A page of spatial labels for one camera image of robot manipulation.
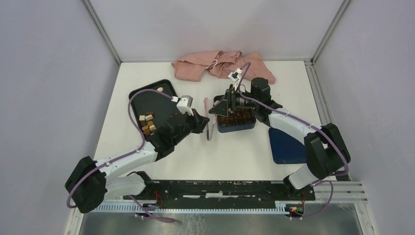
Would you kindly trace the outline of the pink cloth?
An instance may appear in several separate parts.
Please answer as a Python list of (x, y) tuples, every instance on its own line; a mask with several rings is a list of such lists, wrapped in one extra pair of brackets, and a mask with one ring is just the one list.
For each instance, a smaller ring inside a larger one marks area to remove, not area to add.
[(252, 80), (262, 77), (270, 84), (276, 82), (275, 76), (266, 67), (259, 52), (254, 51), (243, 55), (240, 51), (205, 51), (189, 54), (171, 63), (174, 69), (174, 76), (177, 79), (187, 81), (201, 81), (204, 72), (220, 79), (227, 79), (228, 75), (237, 68), (250, 62), (250, 67), (245, 79)]

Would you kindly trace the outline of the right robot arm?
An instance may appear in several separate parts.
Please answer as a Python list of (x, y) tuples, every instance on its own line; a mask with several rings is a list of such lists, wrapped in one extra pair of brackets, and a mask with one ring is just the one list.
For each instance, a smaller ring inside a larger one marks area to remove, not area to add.
[(287, 199), (297, 199), (305, 186), (316, 186), (329, 176), (348, 174), (351, 157), (339, 128), (333, 123), (312, 124), (288, 112), (272, 100), (268, 80), (254, 78), (247, 93), (230, 86), (208, 112), (226, 117), (238, 108), (252, 108), (258, 121), (287, 134), (304, 147), (305, 165), (283, 180), (282, 192)]

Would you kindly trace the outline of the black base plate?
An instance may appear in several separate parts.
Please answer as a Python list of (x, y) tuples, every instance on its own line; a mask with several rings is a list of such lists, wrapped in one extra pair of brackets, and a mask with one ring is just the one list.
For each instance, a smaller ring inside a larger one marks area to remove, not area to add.
[(316, 199), (310, 186), (290, 191), (282, 181), (173, 181), (159, 180), (134, 196), (155, 201), (162, 209), (274, 209), (276, 201)]

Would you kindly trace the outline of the black chocolate tray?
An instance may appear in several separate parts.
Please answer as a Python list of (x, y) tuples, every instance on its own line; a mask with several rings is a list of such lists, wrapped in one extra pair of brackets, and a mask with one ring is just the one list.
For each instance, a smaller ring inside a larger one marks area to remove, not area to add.
[[(159, 87), (163, 87), (162, 92), (157, 90)], [(128, 106), (127, 114), (133, 126), (142, 131), (143, 125), (139, 117), (149, 114), (153, 115), (151, 121), (157, 129), (165, 124), (172, 128), (184, 124), (184, 115), (179, 112), (176, 103), (171, 101), (173, 96), (177, 96), (177, 93), (167, 79), (131, 91), (128, 95), (131, 105)]]

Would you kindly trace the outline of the blue chocolate box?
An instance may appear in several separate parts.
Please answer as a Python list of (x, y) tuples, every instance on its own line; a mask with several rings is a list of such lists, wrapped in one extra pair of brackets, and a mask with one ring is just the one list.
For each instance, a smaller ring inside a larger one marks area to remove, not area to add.
[(227, 117), (218, 116), (216, 124), (220, 133), (253, 129), (256, 124), (254, 109), (238, 108), (235, 113), (229, 112)]

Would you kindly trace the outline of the white square chocolate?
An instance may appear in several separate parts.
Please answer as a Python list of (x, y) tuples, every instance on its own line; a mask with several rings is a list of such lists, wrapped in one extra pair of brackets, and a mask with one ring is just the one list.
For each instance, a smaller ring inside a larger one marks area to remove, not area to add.
[(150, 120), (152, 120), (154, 117), (153, 117), (153, 115), (146, 115), (145, 116), (145, 120), (146, 121), (150, 121)]

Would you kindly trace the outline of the pink silicone tongs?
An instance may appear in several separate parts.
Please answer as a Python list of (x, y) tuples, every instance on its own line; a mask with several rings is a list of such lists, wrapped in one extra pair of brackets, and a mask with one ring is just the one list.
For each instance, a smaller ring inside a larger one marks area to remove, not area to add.
[[(205, 107), (205, 116), (208, 118), (209, 117), (209, 112), (208, 111), (211, 108), (208, 97), (204, 98), (204, 107)], [(212, 140), (213, 133), (214, 133), (214, 130), (215, 130), (215, 127), (216, 127), (216, 116), (214, 116), (213, 119), (210, 120), (210, 122), (212, 122), (211, 126), (209, 124), (206, 125), (207, 141)]]

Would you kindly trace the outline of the blue box lid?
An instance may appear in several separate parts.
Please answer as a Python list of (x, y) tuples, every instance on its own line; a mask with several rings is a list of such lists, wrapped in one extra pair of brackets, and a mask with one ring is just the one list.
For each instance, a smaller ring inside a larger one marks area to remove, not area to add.
[(274, 163), (278, 165), (306, 163), (305, 147), (300, 141), (275, 128), (270, 128), (268, 135)]

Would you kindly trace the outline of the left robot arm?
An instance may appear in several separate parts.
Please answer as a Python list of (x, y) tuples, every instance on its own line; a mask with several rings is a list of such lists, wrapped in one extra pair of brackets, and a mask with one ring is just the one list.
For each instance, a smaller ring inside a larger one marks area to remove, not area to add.
[(83, 157), (65, 183), (69, 193), (67, 207), (88, 213), (105, 200), (116, 197), (137, 195), (149, 199), (154, 193), (153, 185), (139, 174), (125, 176), (125, 173), (168, 156), (189, 134), (202, 133), (208, 122), (209, 118), (195, 109), (191, 115), (174, 113), (140, 146), (120, 156), (99, 161)]

